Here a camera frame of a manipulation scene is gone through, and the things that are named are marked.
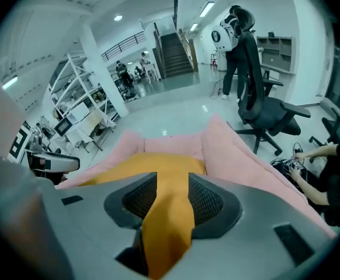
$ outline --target ceiling light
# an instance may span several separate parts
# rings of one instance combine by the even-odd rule
[[[6,84],[4,84],[2,86],[2,88],[5,90],[6,88],[8,88],[9,86],[13,85],[15,82],[18,81],[18,77],[15,76],[13,79],[11,79],[9,82],[7,82]]]
[[[190,29],[190,31],[194,31],[194,29],[196,28],[196,26],[198,25],[198,23],[194,23]]]
[[[208,2],[207,5],[204,7],[204,10],[202,11],[200,18],[203,18],[206,16],[208,11],[213,7],[214,2]]]

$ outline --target person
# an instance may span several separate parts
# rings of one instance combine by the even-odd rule
[[[135,66],[135,75],[138,75],[139,74],[139,76],[141,75],[141,73],[142,73],[142,70],[138,67],[138,66]]]
[[[241,28],[238,24],[238,19],[234,15],[234,10],[239,8],[239,5],[233,5],[230,8],[230,15],[222,20],[221,25],[229,27],[231,26],[233,30],[235,30],[236,34],[239,36],[241,34]],[[248,73],[248,61],[247,56],[245,55],[245,50],[242,43],[238,42],[237,46],[232,51],[226,52],[226,61],[227,61],[227,72],[223,79],[223,95],[222,99],[227,99],[230,90],[231,84],[233,82],[233,76],[235,74],[236,69],[238,69],[238,99],[241,98],[242,92],[244,90],[244,78],[246,78]]]
[[[325,145],[312,152],[294,155],[300,163],[305,158],[317,156],[327,156],[327,164],[319,179],[308,171],[306,182],[297,169],[290,169],[290,176],[310,200],[309,204],[319,214],[324,213],[326,223],[340,226],[340,144]]]
[[[141,64],[141,67],[145,67],[146,65],[150,64],[150,61],[147,59],[147,57],[145,56],[145,53],[142,52],[141,53],[141,57],[140,57],[140,60],[139,60],[139,63]]]
[[[118,76],[122,79],[123,84],[127,88],[133,88],[134,86],[131,84],[131,78],[129,73],[127,72],[127,67],[125,64],[121,63],[119,60],[117,61],[116,71]]]
[[[44,128],[39,122],[36,123],[36,126],[39,128],[39,131],[41,131],[41,133],[48,138],[49,136],[49,131],[47,128]]]

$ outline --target white column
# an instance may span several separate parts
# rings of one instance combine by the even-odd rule
[[[154,57],[154,53],[153,53],[153,48],[156,47],[156,39],[153,35],[155,28],[154,28],[154,24],[150,23],[147,28],[144,30],[144,36],[145,36],[145,40],[147,41],[147,46],[146,48],[148,49],[148,57],[149,57],[149,61],[151,63],[154,64],[154,66],[156,67],[156,75],[157,78],[161,78],[161,75],[159,73],[159,69],[158,69],[158,64],[156,61],[156,58]]]
[[[124,117],[128,115],[129,111],[101,57],[90,25],[83,25],[79,39],[81,41],[84,53],[88,58],[89,67],[92,69],[96,78],[99,79],[99,83],[101,84],[101,87],[105,91],[109,100],[112,102],[113,107],[116,109],[119,116]]]

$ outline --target chair base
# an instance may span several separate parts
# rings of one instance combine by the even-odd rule
[[[256,136],[256,143],[254,145],[253,153],[256,155],[258,146],[260,141],[266,141],[270,143],[275,149],[275,155],[279,156],[283,150],[280,148],[280,146],[268,135],[266,134],[264,129],[254,128],[254,129],[241,129],[239,131],[235,131],[237,134],[241,135],[255,135]]]

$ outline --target black office chair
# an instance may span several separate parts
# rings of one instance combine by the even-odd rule
[[[249,11],[242,8],[236,9],[235,14],[242,26],[240,41],[244,46],[248,60],[245,93],[239,103],[238,114],[244,124],[250,124],[253,128],[239,130],[236,133],[256,136],[254,153],[257,153],[260,141],[267,141],[275,147],[275,155],[279,156],[283,150],[266,132],[271,136],[280,132],[300,135],[301,129],[293,117],[300,115],[310,118],[310,112],[305,108],[268,97],[273,85],[283,86],[283,84],[262,79],[257,45],[249,31],[254,25],[254,17]]]
[[[324,146],[327,143],[331,143],[331,142],[333,142],[334,144],[340,143],[340,139],[338,137],[338,134],[336,133],[338,131],[339,127],[340,127],[340,115],[339,115],[338,112],[336,112],[336,110],[334,108],[331,108],[331,110],[336,115],[336,120],[329,120],[325,117],[322,118],[322,123],[329,133],[329,137],[327,139],[327,142],[322,143],[316,137],[311,136],[310,139],[309,139],[310,143],[312,143],[314,141],[318,146]],[[310,163],[312,163],[314,161],[314,158],[311,157],[309,161],[310,161]]]

